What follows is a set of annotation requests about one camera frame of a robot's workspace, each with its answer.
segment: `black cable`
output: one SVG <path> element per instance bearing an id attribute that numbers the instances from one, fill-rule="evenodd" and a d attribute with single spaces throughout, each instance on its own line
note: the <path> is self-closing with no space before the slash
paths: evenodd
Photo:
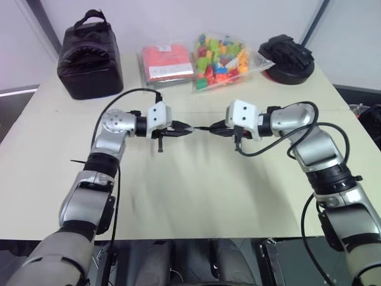
<path id="1" fill-rule="evenodd" d="M 117 232 L 117 222 L 118 222 L 118 212 L 119 212 L 119 199 L 120 199 L 120 166 L 118 167 L 118 187 L 117 187 L 117 201 L 115 204 L 115 215 L 114 215 L 114 225 L 113 225 L 113 232 L 111 234 L 111 240 L 110 240 L 110 246 L 107 251 L 107 257 L 106 257 L 106 264 L 105 265 L 110 265 L 112 263 L 111 261 L 111 254 L 113 252 L 114 248 L 114 241 L 115 241 L 115 234 Z M 110 268 L 106 267 L 105 270 L 103 271 L 103 276 L 102 276 L 102 283 L 101 285 L 108 286 L 110 279 Z"/>
<path id="2" fill-rule="evenodd" d="M 344 142 L 345 142 L 345 155 L 344 155 L 344 163 L 347 164 L 348 162 L 348 159 L 349 159 L 349 152 L 350 152 L 350 145 L 349 145 L 349 139 L 348 139 L 348 135 L 345 133 L 345 131 L 340 128 L 339 126 L 337 126 L 336 124 L 333 124 L 333 123 L 328 123 L 328 122 L 319 122 L 317 125 L 319 126 L 328 126 L 328 127 L 332 127 L 334 129 L 336 129 L 337 131 L 340 132 L 340 134 L 343 136 L 344 138 Z"/>
<path id="3" fill-rule="evenodd" d="M 98 131 L 98 126 L 99 126 L 99 123 L 101 122 L 102 116 L 105 114 L 105 112 L 120 98 L 122 98 L 123 96 L 130 94 L 132 92 L 136 92 L 136 91 L 149 91 L 149 92 L 155 93 L 156 94 L 156 97 L 155 97 L 156 103 L 163 100 L 161 93 L 154 90 L 154 89 L 151 89 L 151 88 L 134 88 L 134 89 L 130 89 L 129 91 L 125 91 L 125 92 L 121 93 L 120 95 L 115 97 L 109 104 L 107 104 L 106 107 L 102 110 L 101 114 L 99 115 L 99 117 L 96 121 L 95 127 L 94 127 L 93 136 L 91 139 L 91 146 L 93 146 L 93 144 L 95 142 L 95 137 L 96 137 L 96 133 Z M 115 233 L 117 230 L 117 221 L 118 221 L 118 210 L 119 210 L 119 199 L 120 199 L 120 176 L 121 176 L 121 172 L 120 172 L 120 166 L 119 166 L 118 167 L 118 190 L 117 190 L 117 201 L 115 204 L 114 225 L 113 225 L 113 232 L 111 234 L 110 246 L 109 246 L 108 252 L 107 252 L 106 265 L 110 265 L 112 262 L 111 261 L 111 259 L 112 259 L 111 254 L 112 254 L 113 248 L 114 248 Z M 107 267 L 107 268 L 105 268 L 105 270 L 103 272 L 101 285 L 108 286 L 109 278 L 110 278 L 110 268 Z"/>
<path id="4" fill-rule="evenodd" d="M 274 146 L 278 145 L 283 140 L 289 138 L 290 136 L 294 135 L 295 133 L 298 133 L 299 131 L 302 131 L 302 130 L 304 130 L 306 128 L 309 128 L 309 127 L 310 127 L 310 125 L 306 125 L 306 126 L 302 126 L 302 127 L 296 128 L 295 130 L 291 131 L 290 133 L 287 133 L 285 136 L 279 138 L 278 140 L 274 141 L 273 143 L 269 144 L 268 146 L 264 147 L 263 149 L 260 149 L 257 152 L 254 152 L 254 153 L 245 153 L 245 152 L 243 152 L 241 147 L 239 146 L 240 142 L 236 141 L 236 150 L 238 151 L 239 154 L 241 154 L 241 155 L 243 155 L 245 157 L 254 157 L 254 156 L 260 155 L 263 152 L 273 148 Z"/>
<path id="5" fill-rule="evenodd" d="M 311 101 L 301 101 L 301 102 L 298 102 L 298 103 L 304 103 L 304 104 L 308 104 L 308 105 L 312 106 L 312 108 L 314 109 L 314 118 L 313 118 L 312 123 L 309 125 L 310 127 L 308 128 L 306 133 L 304 133 L 303 136 L 301 136 L 299 138 L 299 140 L 297 140 L 295 143 L 293 143 L 290 146 L 290 148 L 288 148 L 288 150 L 287 150 L 287 156 L 290 157 L 291 159 L 294 159 L 294 160 L 296 160 L 296 158 L 295 158 L 295 156 L 291 155 L 292 150 L 312 132 L 312 130 L 314 129 L 314 127 L 315 127 L 315 125 L 317 123 L 317 119 L 319 117 L 319 109 L 317 108 L 317 106 L 313 102 L 311 102 Z"/>
<path id="6" fill-rule="evenodd" d="M 264 147 L 263 149 L 260 149 L 259 151 L 257 152 L 254 152 L 254 153 L 245 153 L 241 147 L 239 146 L 239 141 L 236 142 L 236 150 L 238 151 L 239 154 L 245 156 L 245 157 L 254 157 L 254 156 L 257 156 L 257 155 L 260 155 L 262 154 L 263 152 L 269 150 L 270 148 L 273 148 L 274 146 L 276 146 L 277 144 L 281 143 L 283 140 L 289 138 L 290 136 L 292 136 L 293 134 L 305 129 L 305 128 L 309 128 L 311 125 L 306 125 L 306 126 L 302 126 L 302 127 L 299 127 L 293 131 L 291 131 L 290 133 L 287 133 L 285 136 L 279 138 L 278 140 L 274 141 L 273 143 L 271 143 L 270 145 Z M 331 128 L 335 128 L 337 131 L 339 131 L 341 133 L 341 135 L 343 136 L 344 138 L 344 141 L 345 141 L 345 156 L 344 156 L 344 160 L 343 162 L 346 164 L 348 162 L 348 158 L 349 158 L 349 151 L 350 151 L 350 146 L 349 146 L 349 139 L 348 139 L 348 135 L 345 133 L 345 131 L 343 129 L 341 129 L 339 126 L 333 124 L 333 123 L 328 123 L 328 122 L 318 122 L 315 124 L 315 126 L 328 126 L 328 127 L 331 127 Z"/>
<path id="7" fill-rule="evenodd" d="M 118 95 L 117 97 L 115 97 L 109 104 L 107 104 L 107 106 L 102 110 L 101 112 L 101 115 L 99 115 L 97 121 L 96 121 L 96 124 L 95 124 L 95 128 L 94 128 L 94 132 L 93 132 L 93 136 L 91 138 L 91 146 L 94 144 L 94 141 L 95 141 L 95 137 L 96 137 L 96 132 L 98 131 L 98 126 L 99 126 L 99 123 L 101 122 L 101 119 L 102 119 L 102 116 L 103 114 L 105 114 L 105 112 L 116 102 L 118 101 L 120 98 L 124 97 L 126 94 L 130 94 L 131 92 L 135 92 L 135 91 L 149 91 L 149 92 L 153 92 L 156 94 L 156 103 L 158 103 L 159 101 L 163 100 L 162 96 L 161 96 L 161 93 L 154 90 L 154 89 L 151 89 L 151 88 L 134 88 L 134 89 L 130 89 L 129 91 L 125 91 L 123 93 L 121 93 L 120 95 Z"/>
<path id="8" fill-rule="evenodd" d="M 310 195 L 310 197 L 308 198 L 307 202 L 305 203 L 304 207 L 303 207 L 303 212 L 302 212 L 302 218 L 301 218 L 301 231 L 302 231 L 302 240 L 303 240 L 303 244 L 304 244 L 304 247 L 308 253 L 308 255 L 310 256 L 312 262 L 314 263 L 315 267 L 317 268 L 317 270 L 320 272 L 320 274 L 322 275 L 322 277 L 324 278 L 325 281 L 327 281 L 327 284 L 330 285 L 330 286 L 335 286 L 335 284 L 332 282 L 332 280 L 327 276 L 327 274 L 324 272 L 323 268 L 321 268 L 321 266 L 319 265 L 318 261 L 316 260 L 314 254 L 312 253 L 311 249 L 310 249 L 310 246 L 308 245 L 308 241 L 307 241 L 307 238 L 305 237 L 305 230 L 304 230 L 304 220 L 305 220 L 305 214 L 307 212 L 307 209 L 308 209 L 308 205 L 311 203 L 312 199 L 314 198 L 314 193 L 312 193 Z"/>
<path id="9" fill-rule="evenodd" d="M 319 206 L 319 202 L 316 201 L 316 210 L 318 213 L 321 213 L 321 210 L 320 210 L 320 206 Z"/>

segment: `wall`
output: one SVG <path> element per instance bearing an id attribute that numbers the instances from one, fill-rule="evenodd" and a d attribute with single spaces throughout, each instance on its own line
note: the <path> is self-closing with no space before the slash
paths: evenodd
<path id="1" fill-rule="evenodd" d="M 331 0 L 307 47 L 332 83 L 381 89 L 381 1 Z"/>
<path id="2" fill-rule="evenodd" d="M 0 9 L 0 90 L 41 83 L 55 65 L 54 53 L 19 0 Z"/>
<path id="3" fill-rule="evenodd" d="M 60 40 L 91 8 L 101 9 L 121 52 L 161 39 L 193 41 L 205 29 L 238 36 L 256 47 L 287 33 L 300 41 L 321 0 L 41 0 Z"/>

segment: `plastic bag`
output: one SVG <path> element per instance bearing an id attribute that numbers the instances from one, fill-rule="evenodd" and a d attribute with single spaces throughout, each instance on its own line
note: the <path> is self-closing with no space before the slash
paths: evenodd
<path id="1" fill-rule="evenodd" d="M 195 75 L 191 55 L 180 42 L 145 46 L 139 59 L 147 87 L 164 88 L 190 82 Z"/>
<path id="2" fill-rule="evenodd" d="M 198 37 L 193 56 L 196 66 L 194 88 L 197 91 L 247 80 L 253 72 L 262 72 L 274 65 L 252 51 L 244 41 L 215 32 Z"/>

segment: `beige tabletop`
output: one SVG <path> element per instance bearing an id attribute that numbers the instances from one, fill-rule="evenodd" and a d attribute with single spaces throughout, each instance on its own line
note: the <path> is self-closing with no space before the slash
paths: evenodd
<path id="1" fill-rule="evenodd" d="M 123 57 L 122 63 L 125 90 L 140 87 L 135 57 Z M 299 86 L 280 85 L 258 74 L 240 85 L 191 91 L 190 84 L 162 90 L 173 119 L 192 126 L 224 119 L 235 99 L 263 110 L 315 102 L 319 121 L 347 131 L 348 166 L 364 177 L 362 185 L 381 213 L 380 152 L 318 68 Z M 0 145 L 1 239 L 41 240 L 57 230 L 60 204 L 82 169 L 70 159 L 86 159 L 95 120 L 111 99 L 75 101 L 55 75 L 41 85 Z M 153 95 L 137 93 L 115 108 L 145 114 L 153 103 Z M 343 148 L 340 135 L 329 132 Z M 243 147 L 254 151 L 272 140 L 246 141 Z M 287 142 L 255 158 L 234 152 L 231 138 L 200 130 L 165 138 L 161 154 L 157 141 L 131 138 L 126 143 L 117 239 L 300 236 L 301 210 L 312 189 L 297 162 L 286 156 Z M 307 215 L 307 235 L 322 234 L 315 212 L 311 207 Z M 98 239 L 109 237 L 110 231 Z"/>

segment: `bag handle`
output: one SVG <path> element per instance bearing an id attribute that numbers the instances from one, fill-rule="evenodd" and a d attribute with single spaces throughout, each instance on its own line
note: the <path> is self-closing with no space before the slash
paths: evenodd
<path id="1" fill-rule="evenodd" d="M 91 9 L 86 12 L 85 16 L 81 20 L 74 24 L 74 30 L 77 30 L 84 22 L 86 22 L 91 17 L 101 18 L 103 19 L 103 24 L 107 24 L 106 17 L 103 15 L 103 12 L 101 10 L 97 11 Z"/>

